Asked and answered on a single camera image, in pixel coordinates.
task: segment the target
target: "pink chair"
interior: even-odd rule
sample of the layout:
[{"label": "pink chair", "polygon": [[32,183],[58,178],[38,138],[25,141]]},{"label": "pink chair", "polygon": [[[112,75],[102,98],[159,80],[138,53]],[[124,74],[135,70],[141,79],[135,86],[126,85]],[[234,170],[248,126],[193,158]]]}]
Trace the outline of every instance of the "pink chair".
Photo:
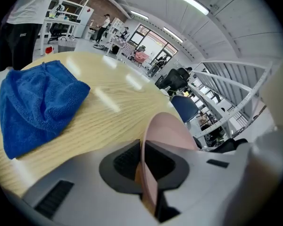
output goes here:
[{"label": "pink chair", "polygon": [[149,56],[146,55],[144,52],[136,52],[134,60],[138,63],[137,67],[142,64]]}]

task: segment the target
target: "black pants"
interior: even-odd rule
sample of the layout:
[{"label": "black pants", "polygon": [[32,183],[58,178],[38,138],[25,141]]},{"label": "black pants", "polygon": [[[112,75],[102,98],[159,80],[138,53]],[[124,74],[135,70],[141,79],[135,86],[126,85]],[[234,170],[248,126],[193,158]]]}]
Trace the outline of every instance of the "black pants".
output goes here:
[{"label": "black pants", "polygon": [[153,66],[150,76],[153,77],[158,70],[159,70],[159,67],[157,65]]},{"label": "black pants", "polygon": [[0,32],[0,71],[21,70],[33,61],[33,49],[42,24],[5,24]]},{"label": "black pants", "polygon": [[95,41],[100,42],[100,39],[103,35],[103,33],[105,32],[106,28],[101,27],[98,31],[98,36],[96,37]]}]

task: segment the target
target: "blue chair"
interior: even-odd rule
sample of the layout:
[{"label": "blue chair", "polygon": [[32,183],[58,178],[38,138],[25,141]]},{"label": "blue chair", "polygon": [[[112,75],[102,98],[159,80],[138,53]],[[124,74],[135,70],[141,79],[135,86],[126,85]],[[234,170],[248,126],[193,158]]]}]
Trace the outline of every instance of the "blue chair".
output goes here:
[{"label": "blue chair", "polygon": [[171,103],[184,123],[192,120],[198,114],[198,107],[189,97],[174,96]]}]

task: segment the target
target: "pink flap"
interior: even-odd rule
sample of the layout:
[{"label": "pink flap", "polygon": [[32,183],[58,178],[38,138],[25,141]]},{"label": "pink flap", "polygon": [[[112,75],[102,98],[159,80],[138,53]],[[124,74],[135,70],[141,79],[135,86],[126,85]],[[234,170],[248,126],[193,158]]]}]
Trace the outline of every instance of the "pink flap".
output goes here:
[{"label": "pink flap", "polygon": [[151,200],[150,203],[155,207],[157,203],[157,181],[145,163],[146,140],[158,141],[190,150],[198,150],[198,147],[188,129],[175,116],[161,112],[151,119],[141,145],[141,182],[144,193],[147,194],[147,197]]}]

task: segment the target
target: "desk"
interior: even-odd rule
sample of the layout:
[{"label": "desk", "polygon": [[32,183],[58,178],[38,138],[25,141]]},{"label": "desk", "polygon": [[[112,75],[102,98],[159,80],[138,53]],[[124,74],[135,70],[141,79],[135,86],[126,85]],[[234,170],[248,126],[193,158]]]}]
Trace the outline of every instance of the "desk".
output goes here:
[{"label": "desk", "polygon": [[43,56],[44,54],[44,37],[45,37],[45,30],[46,30],[46,25],[47,24],[52,24],[52,23],[57,23],[57,24],[66,24],[69,25],[67,34],[66,36],[69,35],[70,27],[73,26],[71,35],[74,33],[76,26],[80,25],[80,23],[72,22],[66,19],[59,19],[59,18],[45,18],[44,23],[41,27],[41,34],[40,34],[40,39],[41,39],[41,44],[40,44],[40,55]]},{"label": "desk", "polygon": [[60,60],[91,90],[73,120],[56,139],[18,159],[9,160],[0,130],[0,184],[19,195],[67,159],[133,139],[142,139],[153,115],[169,112],[180,119],[168,97],[148,78],[115,59],[87,52],[64,52],[42,57]]}]

